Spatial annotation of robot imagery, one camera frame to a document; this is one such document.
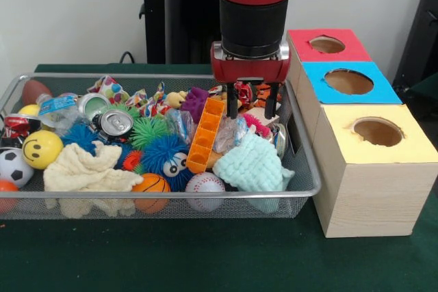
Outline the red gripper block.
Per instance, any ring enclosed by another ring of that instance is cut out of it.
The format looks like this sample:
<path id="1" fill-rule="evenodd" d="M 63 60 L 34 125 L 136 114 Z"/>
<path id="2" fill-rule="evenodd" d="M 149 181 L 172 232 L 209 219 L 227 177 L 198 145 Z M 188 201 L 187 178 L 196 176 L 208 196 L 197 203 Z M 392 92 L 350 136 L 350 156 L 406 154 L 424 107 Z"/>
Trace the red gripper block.
<path id="1" fill-rule="evenodd" d="M 269 83 L 270 94 L 266 99 L 265 118 L 275 116 L 279 83 L 283 83 L 289 70 L 291 51 L 286 41 L 278 51 L 265 59 L 240 59 L 227 54 L 221 41 L 213 42 L 210 50 L 211 65 L 216 81 L 227 84 L 227 116 L 237 118 L 236 81 L 262 81 Z"/>

